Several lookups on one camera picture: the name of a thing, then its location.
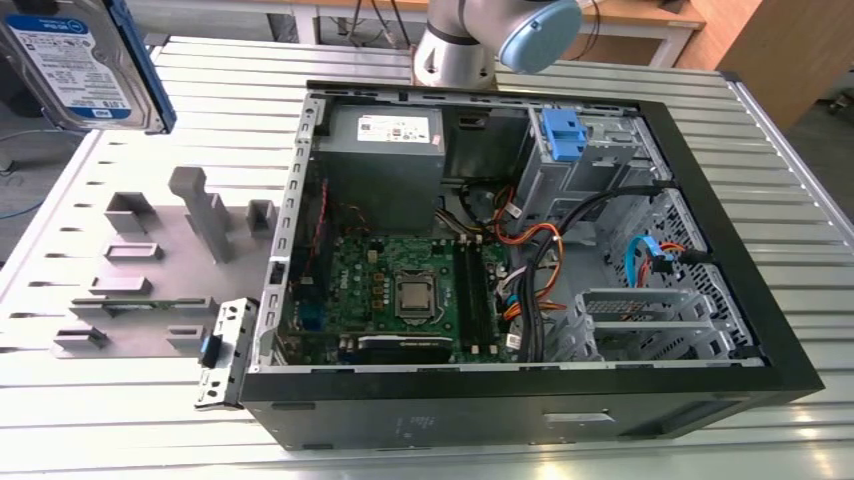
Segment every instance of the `ram slot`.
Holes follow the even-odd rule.
[[[471,324],[474,331],[473,343],[478,345],[481,349],[486,349],[489,345],[495,343],[495,337],[490,315],[487,273],[479,245],[469,245],[466,259],[469,263],[469,299],[471,303]]]
[[[466,244],[454,245],[454,287],[457,290],[457,318],[459,319],[459,338],[463,347],[477,345],[474,322],[471,318],[471,295],[469,288],[469,261]]]

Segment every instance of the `green motherboard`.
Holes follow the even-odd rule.
[[[342,352],[353,350],[361,335],[450,338],[451,363],[501,362],[493,291],[505,262],[498,244],[339,238],[326,304],[298,309],[304,330],[299,363],[347,363]]]

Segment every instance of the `motherboard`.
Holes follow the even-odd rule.
[[[505,264],[505,247],[475,240],[339,237],[326,302],[296,305],[298,325],[282,339],[286,360],[501,362],[491,292]]]

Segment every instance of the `hard drive label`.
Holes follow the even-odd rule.
[[[130,102],[112,71],[98,61],[87,25],[31,15],[8,15],[6,21],[63,105],[86,118],[127,118]]]

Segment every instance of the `slotted metal surface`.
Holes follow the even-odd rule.
[[[183,164],[206,168],[227,204],[279,201],[306,79],[409,83],[406,55],[365,52],[190,38],[172,38],[155,52],[179,110],[176,133],[88,136],[0,273],[0,343],[32,349],[0,355],[0,472],[80,479],[602,479],[643,471],[655,478],[717,480],[723,468],[734,477],[854,477],[850,232],[814,186],[802,187],[796,159],[766,139],[768,125],[748,113],[731,85],[706,72],[561,63],[534,77],[499,67],[499,83],[506,90],[670,106],[825,391],[673,441],[287,453],[247,412],[192,410],[194,359],[51,357],[47,343],[66,321],[74,285],[91,276],[112,235],[100,213],[110,194],[144,186],[166,195],[160,177]],[[28,286],[34,281],[72,286]]]

